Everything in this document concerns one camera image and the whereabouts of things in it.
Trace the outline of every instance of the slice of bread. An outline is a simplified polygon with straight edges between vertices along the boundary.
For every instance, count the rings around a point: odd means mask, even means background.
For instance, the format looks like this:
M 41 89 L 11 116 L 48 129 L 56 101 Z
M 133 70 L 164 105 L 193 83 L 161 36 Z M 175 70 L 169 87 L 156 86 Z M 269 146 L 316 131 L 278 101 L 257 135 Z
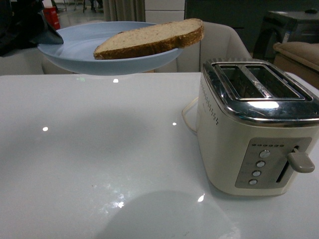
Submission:
M 190 18 L 120 32 L 99 45 L 93 55 L 99 60 L 149 56 L 188 47 L 203 37 L 202 20 Z

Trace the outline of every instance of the toaster button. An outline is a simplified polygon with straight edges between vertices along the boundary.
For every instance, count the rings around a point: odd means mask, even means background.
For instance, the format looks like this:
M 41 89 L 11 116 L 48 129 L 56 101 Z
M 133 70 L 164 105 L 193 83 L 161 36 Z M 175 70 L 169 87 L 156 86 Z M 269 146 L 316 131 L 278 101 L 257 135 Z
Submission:
M 260 154 L 259 154 L 259 156 L 261 158 L 267 158 L 269 155 L 270 155 L 270 151 L 269 150 L 261 151 Z
M 258 162 L 256 163 L 256 166 L 257 166 L 257 167 L 259 167 L 259 168 L 262 168 L 262 167 L 264 167 L 264 166 L 265 166 L 265 164 L 266 164 L 266 162 L 265 162 L 265 161 L 260 160 L 260 161 L 258 161 Z
M 258 176 L 260 176 L 260 174 L 261 174 L 261 171 L 259 171 L 259 170 L 255 170 L 255 171 L 252 172 L 252 175 L 254 177 L 258 177 Z
M 257 183 L 258 181 L 256 180 L 256 179 L 251 179 L 251 180 L 249 180 L 249 184 L 250 185 L 255 185 L 256 183 Z

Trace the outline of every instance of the chair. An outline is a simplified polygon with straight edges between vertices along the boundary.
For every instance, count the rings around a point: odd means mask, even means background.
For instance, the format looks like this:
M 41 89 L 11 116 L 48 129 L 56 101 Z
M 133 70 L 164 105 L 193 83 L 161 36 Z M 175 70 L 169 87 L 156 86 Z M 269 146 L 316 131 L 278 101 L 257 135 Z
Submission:
M 204 38 L 187 47 L 172 62 L 155 72 L 199 72 L 211 58 L 252 58 L 237 32 L 226 25 L 204 22 Z
M 17 50 L 0 57 L 0 76 L 72 74 L 51 63 L 37 48 Z
M 88 5 L 86 3 L 86 0 L 74 0 L 74 10 L 76 10 L 76 6 L 78 5 L 78 2 L 80 2 L 81 4 L 83 4 L 83 13 L 84 11 L 86 10 L 87 6 L 91 6 L 91 1 L 90 0 L 87 0 L 88 1 Z M 98 6 L 98 2 L 96 0 L 94 0 L 94 8 L 96 9 Z

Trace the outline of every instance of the glossy table surface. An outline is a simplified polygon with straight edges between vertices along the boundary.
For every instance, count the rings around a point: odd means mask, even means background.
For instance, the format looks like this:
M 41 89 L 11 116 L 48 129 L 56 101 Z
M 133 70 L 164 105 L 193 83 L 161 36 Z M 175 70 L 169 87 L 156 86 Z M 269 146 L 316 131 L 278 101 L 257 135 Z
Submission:
M 208 181 L 181 116 L 199 79 L 0 77 L 0 239 L 317 239 L 317 169 L 278 197 Z

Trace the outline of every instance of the light blue plate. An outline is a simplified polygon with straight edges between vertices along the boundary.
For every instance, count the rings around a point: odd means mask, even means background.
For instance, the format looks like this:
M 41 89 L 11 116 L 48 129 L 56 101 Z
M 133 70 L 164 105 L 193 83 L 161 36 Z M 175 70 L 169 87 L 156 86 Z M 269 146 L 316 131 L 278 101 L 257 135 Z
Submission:
M 160 54 L 117 60 L 95 60 L 95 48 L 107 38 L 126 30 L 154 25 L 146 22 L 116 21 L 72 26 L 58 30 L 62 45 L 39 44 L 38 49 L 55 65 L 80 74 L 126 75 L 161 67 L 180 55 L 176 48 Z

